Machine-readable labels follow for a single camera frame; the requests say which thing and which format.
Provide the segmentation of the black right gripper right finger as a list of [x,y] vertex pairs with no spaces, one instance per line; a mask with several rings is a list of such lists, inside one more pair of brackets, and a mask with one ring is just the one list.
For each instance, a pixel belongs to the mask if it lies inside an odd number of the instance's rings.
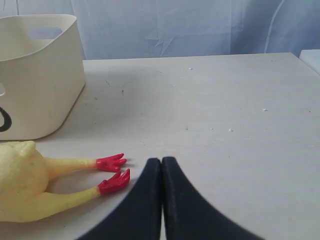
[[174,157],[162,159],[163,211],[168,240],[261,240],[227,218],[196,190]]

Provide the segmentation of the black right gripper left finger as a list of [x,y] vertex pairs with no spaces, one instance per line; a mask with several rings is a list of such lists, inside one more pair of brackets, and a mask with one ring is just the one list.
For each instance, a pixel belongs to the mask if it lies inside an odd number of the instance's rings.
[[147,160],[123,201],[80,240],[158,240],[161,234],[161,162]]

